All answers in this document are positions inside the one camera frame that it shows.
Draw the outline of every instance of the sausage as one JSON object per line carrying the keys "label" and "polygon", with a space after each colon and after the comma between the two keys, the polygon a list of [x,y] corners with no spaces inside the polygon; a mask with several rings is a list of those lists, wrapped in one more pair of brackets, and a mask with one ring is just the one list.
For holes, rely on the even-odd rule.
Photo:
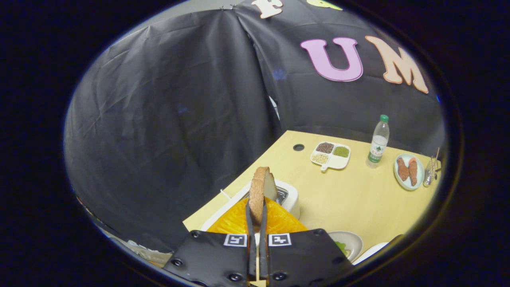
{"label": "sausage", "polygon": [[404,160],[401,157],[397,159],[397,164],[398,176],[402,181],[404,181],[409,177],[409,169],[407,169],[407,166],[405,166]]}
{"label": "sausage", "polygon": [[409,176],[411,177],[411,185],[415,186],[416,182],[418,181],[416,179],[416,175],[418,174],[418,164],[416,163],[416,157],[413,157],[409,160]]}

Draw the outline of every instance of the green vegetable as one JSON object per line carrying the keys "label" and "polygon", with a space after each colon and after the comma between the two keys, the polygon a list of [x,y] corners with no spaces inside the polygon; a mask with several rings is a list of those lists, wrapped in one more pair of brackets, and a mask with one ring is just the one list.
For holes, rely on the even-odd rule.
{"label": "green vegetable", "polygon": [[335,151],[333,152],[334,155],[338,155],[341,157],[348,157],[349,156],[349,149],[345,147],[337,147]]}
{"label": "green vegetable", "polygon": [[344,255],[347,256],[347,251],[345,251],[345,243],[340,243],[338,241],[335,241],[335,243],[337,244],[338,248],[342,250],[342,253],[344,253]]}

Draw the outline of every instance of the light wood tabletop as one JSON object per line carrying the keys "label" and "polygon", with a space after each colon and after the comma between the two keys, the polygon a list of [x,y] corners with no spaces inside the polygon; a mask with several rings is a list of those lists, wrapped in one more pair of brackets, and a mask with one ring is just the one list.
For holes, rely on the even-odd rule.
{"label": "light wood tabletop", "polygon": [[[347,145],[350,160],[341,170],[327,169],[310,161],[310,155],[322,141]],[[302,144],[302,151],[294,145]],[[200,230],[204,222],[251,181],[255,170],[268,166],[275,179],[295,187],[299,194],[300,218],[308,229],[327,232],[343,230],[363,239],[363,254],[370,247],[391,241],[406,233],[426,210],[435,194],[438,180],[429,187],[420,185],[407,191],[397,182],[394,161],[404,150],[386,147],[380,165],[366,165],[370,144],[318,134],[287,131],[243,174],[208,204],[184,220],[188,230]],[[410,153],[424,167],[430,157]]]}

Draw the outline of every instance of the white bowl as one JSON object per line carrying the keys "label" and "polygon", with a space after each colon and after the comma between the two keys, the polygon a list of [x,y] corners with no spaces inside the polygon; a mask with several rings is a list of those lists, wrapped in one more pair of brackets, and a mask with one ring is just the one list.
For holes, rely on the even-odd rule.
{"label": "white bowl", "polygon": [[[402,181],[400,176],[398,176],[398,164],[397,164],[397,160],[400,157],[404,161],[405,166],[409,165],[409,160],[410,159],[412,159],[413,157],[416,158],[416,163],[418,164],[418,172],[416,173],[416,184],[415,184],[415,186],[411,185],[411,177],[407,177],[406,180]],[[401,154],[401,155],[397,156],[397,158],[395,158],[394,172],[395,172],[395,178],[397,179],[398,183],[400,183],[400,185],[403,188],[407,189],[407,190],[415,190],[418,187],[420,187],[420,185],[423,183],[423,178],[425,177],[425,169],[423,168],[423,165],[421,164],[420,160],[416,156],[414,156],[412,154]]]}
{"label": "white bowl", "polygon": [[356,259],[356,257],[361,253],[361,250],[363,250],[363,240],[355,233],[349,231],[332,231],[328,232],[328,234],[333,241],[344,243],[345,250],[351,251],[347,257],[350,262],[353,262],[354,259]]}

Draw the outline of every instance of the black cloth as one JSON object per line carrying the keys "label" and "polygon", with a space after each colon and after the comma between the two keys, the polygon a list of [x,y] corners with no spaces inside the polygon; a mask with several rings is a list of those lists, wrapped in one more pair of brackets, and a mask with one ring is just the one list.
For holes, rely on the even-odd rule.
{"label": "black cloth", "polygon": [[168,252],[197,211],[280,136],[235,14],[155,23],[110,46],[65,122],[69,178],[121,238]]}
{"label": "black cloth", "polygon": [[[286,1],[283,12],[267,20],[260,19],[260,11],[250,1],[239,5],[237,12],[253,41],[283,130],[371,142],[379,116],[386,114],[390,119],[388,146],[435,155],[443,144],[442,110],[433,82],[418,62],[428,93],[412,84],[386,81],[383,59],[365,36],[380,38],[396,52],[399,46],[405,47],[370,22],[348,10],[316,7],[306,0]],[[357,42],[363,65],[363,75],[357,80],[337,82],[322,77],[300,46],[305,40],[323,39],[333,67],[346,69],[345,53],[332,41],[337,37]]]}
{"label": "black cloth", "polygon": [[[182,220],[283,131],[370,142],[386,114],[388,146],[435,154],[444,130],[433,83],[423,68],[428,94],[386,81],[367,35],[398,51],[391,37],[354,14],[296,0],[268,19],[248,1],[121,38],[93,62],[70,103],[64,147],[76,194],[104,228],[167,252],[187,233]],[[320,76],[300,46],[323,39],[332,65],[346,68],[336,37],[358,42],[359,79]]]}

